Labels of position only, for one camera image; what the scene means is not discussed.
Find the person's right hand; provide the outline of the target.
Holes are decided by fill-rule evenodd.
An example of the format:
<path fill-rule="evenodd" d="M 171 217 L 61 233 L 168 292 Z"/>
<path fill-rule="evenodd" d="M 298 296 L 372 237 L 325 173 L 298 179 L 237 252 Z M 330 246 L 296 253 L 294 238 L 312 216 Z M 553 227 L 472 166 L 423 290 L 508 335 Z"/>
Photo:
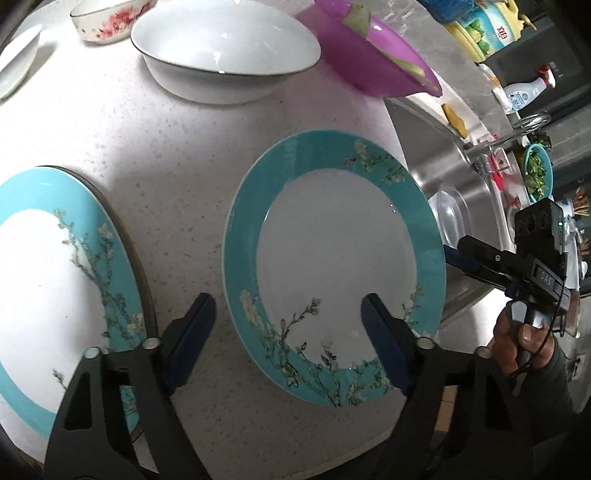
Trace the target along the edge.
<path fill-rule="evenodd" d="M 500 312 L 494 327 L 491 350 L 505 375 L 518 370 L 518 357 L 525 352 L 530 354 L 530 366 L 533 369 L 544 368 L 552 360 L 555 347 L 554 335 L 547 323 L 534 327 L 512 320 L 507 308 Z"/>

